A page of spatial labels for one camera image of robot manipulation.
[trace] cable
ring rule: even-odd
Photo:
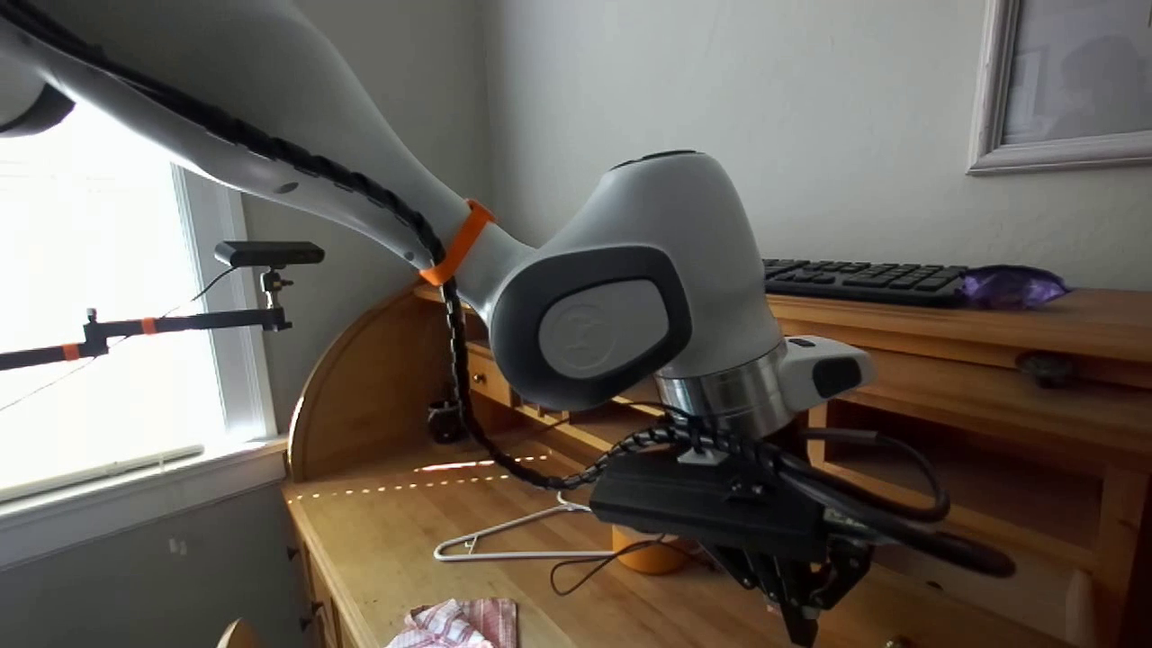
[[[434,223],[417,210],[411,210],[398,190],[374,183],[372,177],[354,171],[354,168],[340,166],[336,159],[312,153],[293,140],[270,135],[270,132],[250,124],[244,120],[227,115],[218,105],[203,105],[203,102],[195,102],[158,80],[147,80],[134,69],[107,61],[98,46],[82,42],[78,34],[72,34],[65,24],[59,24],[51,14],[35,10],[24,0],[0,2],[0,14],[20,20],[30,34],[39,34],[47,46],[94,64],[100,76],[107,76],[107,82],[134,85],[136,94],[183,115],[189,123],[203,124],[206,132],[224,135],[227,145],[250,147],[250,150],[274,159],[274,163],[285,163],[305,177],[323,177],[336,188],[364,194],[372,204],[383,204],[399,223],[408,223],[414,230],[414,236],[426,244],[426,253],[434,256],[434,261],[443,261],[448,253],[443,253],[443,240],[435,236]],[[576,474],[544,474],[544,471],[534,471],[534,469],[520,464],[515,457],[507,457],[483,432],[483,424],[474,420],[474,410],[472,410],[466,304],[458,295],[458,280],[448,280],[440,286],[440,295],[443,295],[448,334],[452,334],[452,381],[453,381],[461,427],[495,457],[495,464],[501,464],[506,471],[513,471],[521,481],[534,481],[540,489],[576,489],[584,481],[593,481],[603,471],[603,459],[591,464],[587,471],[576,471]]]
[[[628,546],[620,546],[620,549],[612,549],[612,553],[606,553],[606,558],[566,558],[566,561],[556,561],[556,566],[549,570],[549,585],[550,585],[550,592],[569,596],[569,592],[576,592],[587,580],[593,580],[597,573],[606,573],[606,566],[620,561],[624,553],[646,549],[646,546],[669,546],[669,549],[684,549],[689,558],[694,558],[694,549],[689,549],[678,536],[646,536],[646,538],[635,538],[635,544],[628,544]],[[560,584],[560,573],[563,573],[563,570],[573,570],[573,566],[584,566],[584,561],[593,561],[593,566],[591,566],[587,573],[579,573],[576,584],[563,585],[563,584]]]
[[[189,301],[206,300],[206,295],[210,295],[224,277],[230,277],[230,274],[236,274],[236,265],[220,268],[220,274],[218,274],[203,290],[195,290]]]
[[[924,474],[929,489],[934,489],[934,502],[929,507],[906,507],[900,500],[885,500],[875,495],[846,480],[837,480],[827,471],[810,469],[803,457],[795,452],[779,452],[779,459],[786,464],[786,471],[794,480],[803,481],[803,489],[838,511],[879,511],[879,516],[898,516],[898,517],[916,517],[916,523],[940,523],[952,511],[952,492],[940,484],[935,469],[929,464],[924,452],[917,452],[916,446],[906,446],[904,439],[884,435],[884,432],[864,432],[864,427],[806,427],[800,432],[803,439],[843,439],[843,442],[858,442],[858,446],[894,446],[904,457],[911,457],[911,464]]]
[[[47,378],[47,381],[39,381],[39,384],[32,384],[32,390],[4,398],[4,404],[0,404],[0,415],[22,406],[22,404],[30,404],[30,398],[35,398],[35,394],[47,391],[47,390],[59,390],[59,384],[72,381],[72,378],[76,378],[78,369],[86,369],[86,367],[94,367],[94,357],[86,357],[86,364],[72,367],[70,375]]]

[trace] window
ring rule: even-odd
[[[255,304],[214,244],[237,199],[172,171],[94,108],[0,140],[0,354],[78,340],[100,319]],[[100,361],[0,369],[0,500],[270,432],[261,332],[113,338]]]

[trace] black cable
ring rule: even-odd
[[[214,105],[203,105],[158,80],[147,80],[134,69],[123,69],[117,61],[107,61],[98,46],[82,42],[78,34],[72,34],[65,24],[59,24],[51,14],[35,10],[32,2],[12,0],[0,2],[0,14],[9,14],[12,20],[20,20],[24,32],[39,34],[47,46],[78,58],[82,64],[94,64],[98,73],[104,73],[113,82],[120,85],[134,85],[136,94],[153,98],[155,105],[183,115],[189,123],[203,124],[206,132],[250,147],[264,159],[285,163],[305,177],[323,177],[345,190],[364,194],[372,204],[383,204],[386,212],[399,217],[414,236],[426,244],[426,253],[434,256],[434,261],[443,261],[443,240],[435,236],[434,223],[411,210],[398,190],[374,183],[364,171],[354,171],[323,153],[312,153],[293,140],[270,135]],[[467,390],[467,340],[466,340],[466,304],[458,295],[458,284],[448,280],[443,284],[443,308],[448,308],[448,334],[452,334],[452,381],[453,381],[453,398],[458,398],[458,418],[461,427],[480,439],[480,446],[485,446],[485,452],[495,457],[495,464],[501,464],[506,471],[513,471],[521,481],[544,484],[544,489],[576,489],[584,481],[591,481],[597,474],[597,464],[579,471],[579,474],[544,474],[534,471],[527,464],[520,464],[515,457],[507,457],[474,420],[472,410],[472,390]]]
[[[855,511],[884,511],[884,516],[898,516],[898,517],[916,517],[916,523],[940,523],[952,511],[952,492],[945,489],[934,459],[924,452],[917,452],[916,446],[906,446],[904,439],[884,435],[884,432],[858,432],[858,427],[806,427],[803,439],[843,439],[843,442],[858,442],[858,446],[894,446],[904,457],[911,457],[911,464],[924,474],[929,489],[934,489],[934,502],[929,507],[906,507],[900,500],[885,500],[875,495],[838,474],[816,471],[810,469],[803,457],[795,452],[779,452],[779,459],[786,464],[786,471],[794,480],[803,480],[806,492],[814,492],[814,500],[820,500],[825,507],[838,507],[846,516]]]

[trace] cloth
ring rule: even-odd
[[[515,600],[480,596],[426,603],[402,616],[389,648],[520,648]]]

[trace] black keyboard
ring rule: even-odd
[[[764,259],[764,290],[855,301],[962,304],[970,265],[945,261],[838,261],[838,259]]]

